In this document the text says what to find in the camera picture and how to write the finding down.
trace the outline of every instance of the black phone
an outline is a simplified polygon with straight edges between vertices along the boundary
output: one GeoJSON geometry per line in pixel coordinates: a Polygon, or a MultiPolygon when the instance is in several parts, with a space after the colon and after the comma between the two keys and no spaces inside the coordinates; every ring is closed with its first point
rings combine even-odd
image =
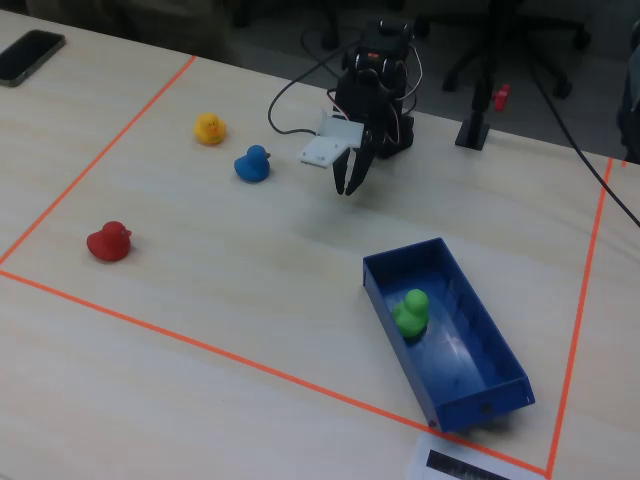
{"type": "Polygon", "coordinates": [[[0,53],[0,85],[17,87],[65,44],[64,35],[31,30],[0,53]]]}

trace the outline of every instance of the white bracket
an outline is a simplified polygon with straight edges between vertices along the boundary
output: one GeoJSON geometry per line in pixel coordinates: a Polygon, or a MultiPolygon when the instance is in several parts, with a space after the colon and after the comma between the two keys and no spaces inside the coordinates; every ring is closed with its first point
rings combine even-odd
{"type": "Polygon", "coordinates": [[[302,163],[327,168],[345,150],[360,148],[364,124],[333,118],[322,110],[322,121],[316,136],[298,154],[302,163]]]}

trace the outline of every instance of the orange tape line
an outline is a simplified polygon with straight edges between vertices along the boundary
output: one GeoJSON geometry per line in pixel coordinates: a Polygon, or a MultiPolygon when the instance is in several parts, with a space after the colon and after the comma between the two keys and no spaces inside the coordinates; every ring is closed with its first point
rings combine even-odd
{"type": "Polygon", "coordinates": [[[238,362],[241,363],[243,365],[246,365],[248,367],[251,368],[255,368],[256,370],[260,370],[261,372],[264,373],[268,373],[269,375],[273,375],[275,377],[281,378],[282,380],[286,380],[287,382],[291,382],[291,383],[295,383],[296,385],[299,385],[301,387],[307,388],[309,390],[313,390],[314,392],[318,392],[321,393],[323,395],[326,395],[328,397],[334,398],[336,400],[340,400],[341,402],[344,403],[348,403],[349,405],[353,405],[354,407],[360,408],[362,410],[366,410],[370,413],[376,414],[376,415],[380,415],[382,417],[386,417],[390,420],[394,420],[396,422],[402,423],[404,425],[407,425],[409,427],[413,427],[416,428],[418,430],[422,430],[424,432],[428,432],[431,433],[432,435],[436,435],[438,437],[450,440],[452,442],[458,443],[460,445],[464,445],[465,447],[469,447],[472,448],[474,450],[477,450],[479,452],[482,452],[486,455],[491,455],[492,457],[498,458],[502,461],[505,461],[507,463],[511,463],[513,465],[516,465],[520,468],[523,468],[525,470],[529,470],[533,473],[537,473],[540,475],[544,475],[545,471],[540,468],[540,467],[535,467],[533,465],[530,465],[526,462],[523,462],[522,460],[518,460],[517,458],[514,457],[510,457],[509,455],[505,455],[504,453],[500,453],[498,451],[495,450],[491,450],[490,448],[486,448],[483,447],[481,445],[476,445],[468,440],[462,439],[460,437],[456,437],[454,435],[450,435],[450,434],[446,434],[446,433],[442,433],[439,432],[437,430],[434,430],[430,427],[428,427],[427,425],[424,425],[422,423],[416,422],[414,420],[410,420],[408,418],[402,417],[400,415],[396,415],[395,413],[391,413],[387,410],[383,410],[381,408],[378,407],[374,407],[373,405],[370,405],[368,403],[364,403],[361,402],[360,400],[356,400],[354,398],[348,397],[346,395],[343,395],[341,393],[335,392],[333,390],[329,390],[328,388],[322,387],[320,385],[316,385],[314,383],[308,382],[306,380],[303,380],[302,378],[299,377],[295,377],[293,375],[290,375],[288,373],[282,372],[280,370],[277,370],[275,368],[269,367],[267,365],[264,365],[262,363],[258,363],[255,362],[253,360],[250,360],[248,358],[245,358],[243,356],[237,355],[235,353],[231,353],[227,350],[223,350],[221,348],[218,347],[214,347],[213,345],[209,345],[207,343],[201,342],[200,340],[196,340],[194,338],[191,337],[187,337],[186,335],[182,335],[180,333],[171,331],[171,330],[167,330],[166,328],[162,328],[159,327],[157,325],[153,325],[151,323],[148,322],[144,322],[142,320],[138,320],[137,318],[131,317],[129,315],[125,315],[123,313],[119,313],[116,312],[115,310],[111,310],[110,308],[106,308],[106,307],[102,307],[100,305],[96,305],[95,303],[89,302],[87,300],[83,300],[81,298],[75,297],[73,295],[70,295],[68,293],[62,292],[60,290],[57,290],[55,288],[52,287],[48,287],[46,285],[43,285],[41,283],[38,282],[34,282],[33,280],[29,280],[23,277],[20,277],[18,275],[15,275],[13,273],[9,273],[6,272],[4,270],[0,270],[0,275],[6,278],[9,278],[11,280],[15,280],[17,282],[20,282],[24,285],[29,285],[30,287],[34,287],[37,288],[38,290],[42,290],[43,292],[47,292],[50,293],[52,295],[56,295],[58,297],[64,298],[66,300],[69,300],[71,302],[77,303],[79,305],[83,305],[85,307],[91,308],[92,310],[98,311],[100,313],[104,313],[106,315],[110,315],[112,317],[118,318],[120,320],[124,320],[125,322],[128,323],[132,323],[134,325],[137,325],[138,327],[142,327],[145,328],[147,330],[150,330],[152,332],[158,333],[160,335],[165,335],[167,337],[171,337],[175,340],[179,340],[181,342],[187,343],[189,345],[192,345],[194,347],[197,348],[201,348],[203,350],[207,350],[211,353],[215,353],[216,355],[220,355],[222,357],[228,358],[229,360],[233,360],[234,362],[238,362]]]}
{"type": "MultiPolygon", "coordinates": [[[[604,174],[605,183],[609,183],[611,177],[611,169],[613,167],[613,158],[609,158],[607,170],[604,174]]],[[[604,209],[604,201],[607,198],[607,192],[604,187],[600,188],[600,200],[598,200],[598,209],[596,217],[593,220],[593,229],[591,230],[591,241],[589,242],[589,250],[587,252],[587,261],[584,266],[584,274],[582,275],[582,287],[580,288],[580,300],[578,301],[578,309],[576,311],[576,321],[573,326],[573,335],[571,336],[571,348],[569,349],[569,359],[567,360],[567,370],[564,374],[564,384],[562,385],[562,396],[560,397],[560,408],[556,417],[556,425],[553,430],[553,440],[551,442],[551,451],[549,460],[547,461],[547,471],[545,477],[551,479],[553,468],[556,463],[558,454],[558,444],[560,442],[560,433],[562,432],[562,424],[564,422],[564,414],[567,409],[567,400],[569,398],[569,388],[571,386],[571,376],[573,375],[573,366],[576,361],[576,352],[578,350],[578,339],[580,338],[580,328],[582,327],[582,314],[584,313],[584,304],[587,300],[587,290],[589,289],[589,279],[591,277],[591,266],[593,265],[593,256],[596,252],[596,243],[598,242],[598,230],[600,229],[600,220],[602,220],[602,210],[604,209]]]]}
{"type": "Polygon", "coordinates": [[[109,152],[109,150],[111,150],[113,146],[118,143],[122,136],[127,133],[127,131],[129,131],[129,129],[140,119],[140,117],[142,117],[142,115],[144,115],[147,110],[149,110],[153,106],[153,104],[158,101],[158,99],[169,89],[169,87],[171,87],[171,85],[173,85],[176,80],[178,80],[178,78],[180,78],[182,74],[187,71],[187,69],[191,66],[195,59],[195,56],[191,57],[189,61],[184,64],[184,66],[180,70],[178,70],[178,72],[173,77],[171,77],[171,80],[169,80],[165,84],[165,86],[162,87],[151,100],[149,100],[149,102],[142,108],[142,110],[140,110],[136,114],[136,116],[133,117],[129,123],[127,123],[127,125],[120,131],[120,133],[118,133],[118,135],[116,135],[116,137],[111,140],[111,142],[109,142],[109,145],[107,145],[104,150],[102,150],[98,154],[98,156],[85,167],[80,175],[78,175],[76,179],[71,182],[71,185],[65,188],[60,196],[56,198],[55,201],[51,205],[49,205],[49,207],[44,212],[42,212],[42,214],[36,219],[36,221],[33,222],[29,228],[27,228],[27,230],[20,236],[20,238],[18,238],[18,240],[15,241],[13,245],[11,245],[9,250],[7,250],[5,254],[2,255],[2,257],[0,257],[0,265],[3,264],[5,260],[17,250],[17,248],[27,239],[29,235],[31,235],[31,233],[33,233],[36,228],[38,228],[38,225],[40,225],[42,221],[47,218],[47,216],[53,211],[53,209],[56,208],[60,204],[60,202],[62,202],[62,200],[69,194],[69,192],[71,192],[71,190],[73,190],[76,185],[80,183],[80,180],[82,180],[87,175],[87,173],[89,173],[89,171],[91,171],[91,169],[96,166],[96,164],[102,159],[102,157],[104,157],[107,152],[109,152]]]}

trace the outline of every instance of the blue rubber duck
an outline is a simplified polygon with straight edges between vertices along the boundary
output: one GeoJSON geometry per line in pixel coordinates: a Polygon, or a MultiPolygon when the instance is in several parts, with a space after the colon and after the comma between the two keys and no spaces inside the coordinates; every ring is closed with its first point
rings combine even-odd
{"type": "Polygon", "coordinates": [[[233,166],[238,176],[245,182],[261,182],[269,176],[269,160],[271,155],[260,145],[254,145],[247,154],[235,161],[233,166]]]}

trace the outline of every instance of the blue tray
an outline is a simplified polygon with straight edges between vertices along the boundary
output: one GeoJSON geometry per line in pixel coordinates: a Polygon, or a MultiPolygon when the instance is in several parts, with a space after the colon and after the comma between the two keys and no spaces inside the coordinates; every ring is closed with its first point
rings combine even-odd
{"type": "Polygon", "coordinates": [[[529,379],[441,238],[365,257],[364,287],[431,426],[484,423],[535,402],[529,379]],[[429,324],[407,342],[391,310],[411,289],[429,324]]]}

